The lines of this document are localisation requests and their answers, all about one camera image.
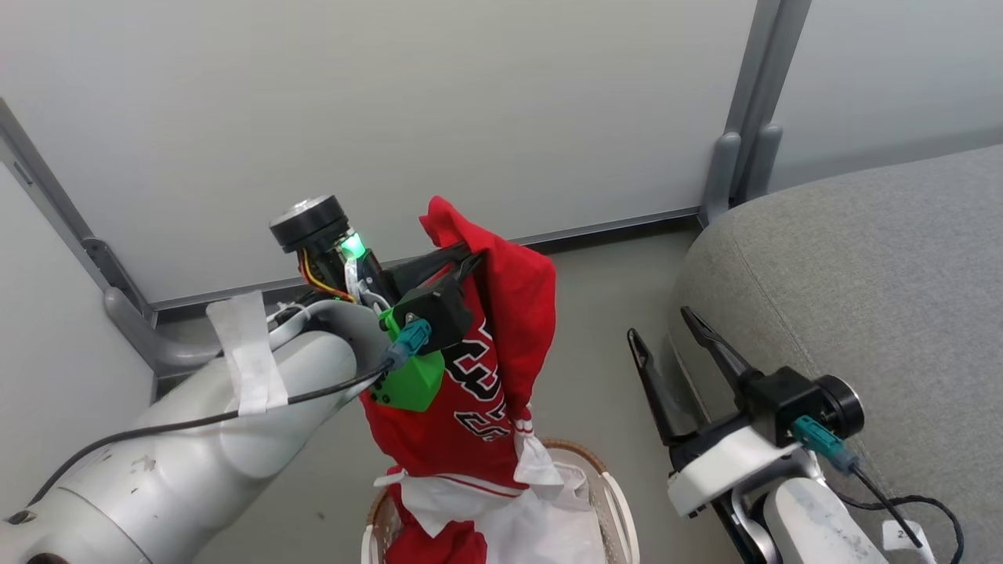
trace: red cloth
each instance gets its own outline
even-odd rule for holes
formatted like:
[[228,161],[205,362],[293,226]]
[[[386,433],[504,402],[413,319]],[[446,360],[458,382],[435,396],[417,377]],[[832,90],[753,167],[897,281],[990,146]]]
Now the red cloth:
[[442,351],[446,370],[427,410],[397,409],[363,395],[369,429],[380,450],[410,476],[459,474],[525,490],[513,480],[512,420],[530,418],[533,383],[554,339],[554,265],[473,225],[438,196],[421,225],[437,247],[464,241],[472,252],[485,253],[478,272],[463,283],[473,325],[463,342]]
[[386,551],[388,564],[482,564],[487,560],[484,537],[470,521],[451,521],[434,539],[425,533],[400,503],[400,485],[390,486],[402,529]]

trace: gray couch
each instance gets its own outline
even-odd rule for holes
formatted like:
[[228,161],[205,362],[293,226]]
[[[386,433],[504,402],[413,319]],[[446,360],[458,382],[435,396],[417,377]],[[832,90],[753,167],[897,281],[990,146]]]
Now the gray couch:
[[[947,504],[965,561],[1003,561],[1003,146],[831,178],[740,206],[694,243],[670,338],[707,411],[732,394],[678,314],[689,305],[763,371],[831,373],[863,399],[850,446],[894,495]],[[834,487],[874,501],[858,484]],[[885,513],[853,510],[881,543]],[[904,506],[940,562],[954,533]]]

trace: laundry basket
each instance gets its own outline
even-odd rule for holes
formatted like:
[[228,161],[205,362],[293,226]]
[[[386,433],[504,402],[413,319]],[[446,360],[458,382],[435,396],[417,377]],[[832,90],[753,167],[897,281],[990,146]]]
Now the laundry basket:
[[[589,481],[589,503],[596,510],[609,564],[639,564],[637,531],[627,499],[603,463],[584,447],[569,441],[544,439],[555,463],[581,469]],[[362,564],[383,564],[386,549],[400,531],[400,518],[384,488],[366,522],[362,535]]]

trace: green 3d printed part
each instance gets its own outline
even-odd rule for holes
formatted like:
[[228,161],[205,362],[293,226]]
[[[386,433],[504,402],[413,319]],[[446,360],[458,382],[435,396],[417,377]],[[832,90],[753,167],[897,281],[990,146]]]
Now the green 3d printed part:
[[[400,334],[400,326],[393,319],[393,310],[380,314],[386,332],[392,340]],[[369,390],[376,402],[408,411],[424,411],[432,404],[439,386],[442,385],[442,371],[445,360],[440,351],[407,359],[403,368],[386,375],[381,383],[373,384]]]

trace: gray floor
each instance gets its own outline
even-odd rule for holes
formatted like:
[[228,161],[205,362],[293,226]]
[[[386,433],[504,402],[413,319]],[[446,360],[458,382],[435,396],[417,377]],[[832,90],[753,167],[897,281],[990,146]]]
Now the gray floor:
[[[625,334],[653,348],[666,332],[667,293],[695,233],[680,232],[573,251],[558,267],[558,332],[534,393],[541,436],[585,445],[630,503],[644,562],[737,562],[711,512],[679,518],[665,494],[669,459],[651,420]],[[203,338],[206,326],[164,327]],[[319,430],[254,506],[197,559],[209,562],[355,562],[375,477],[390,465],[361,406]]]

